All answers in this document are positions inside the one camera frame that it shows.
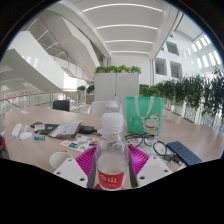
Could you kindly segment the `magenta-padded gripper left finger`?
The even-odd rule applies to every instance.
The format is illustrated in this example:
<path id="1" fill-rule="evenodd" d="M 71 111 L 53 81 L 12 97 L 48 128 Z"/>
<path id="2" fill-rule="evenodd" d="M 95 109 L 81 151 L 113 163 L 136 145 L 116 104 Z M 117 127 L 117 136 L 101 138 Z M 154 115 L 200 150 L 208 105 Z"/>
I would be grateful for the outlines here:
<path id="1" fill-rule="evenodd" d="M 53 154 L 54 174 L 78 186 L 93 189 L 96 177 L 95 147 L 73 158 L 67 152 Z"/>

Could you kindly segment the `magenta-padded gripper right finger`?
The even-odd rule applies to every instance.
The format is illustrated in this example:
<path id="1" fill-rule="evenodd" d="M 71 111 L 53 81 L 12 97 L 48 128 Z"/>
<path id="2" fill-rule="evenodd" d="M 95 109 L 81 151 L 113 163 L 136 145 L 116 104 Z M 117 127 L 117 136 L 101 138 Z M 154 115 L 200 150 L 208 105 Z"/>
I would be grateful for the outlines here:
<path id="1" fill-rule="evenodd" d="M 148 156 L 131 145 L 129 145 L 129 152 L 129 174 L 133 188 L 143 187 L 172 174 L 169 167 L 158 156 Z"/>

